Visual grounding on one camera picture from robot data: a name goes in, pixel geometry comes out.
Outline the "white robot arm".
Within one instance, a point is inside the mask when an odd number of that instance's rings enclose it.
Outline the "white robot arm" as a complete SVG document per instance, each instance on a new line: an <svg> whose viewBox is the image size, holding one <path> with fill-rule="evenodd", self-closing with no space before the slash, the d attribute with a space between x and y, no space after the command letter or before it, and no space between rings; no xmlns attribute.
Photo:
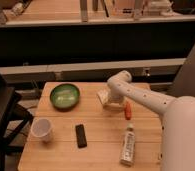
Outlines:
<svg viewBox="0 0 195 171"><path fill-rule="evenodd" d="M195 171L195 97L173 97L134 86L123 70L107 80L104 104L128 97L162 118L161 171Z"/></svg>

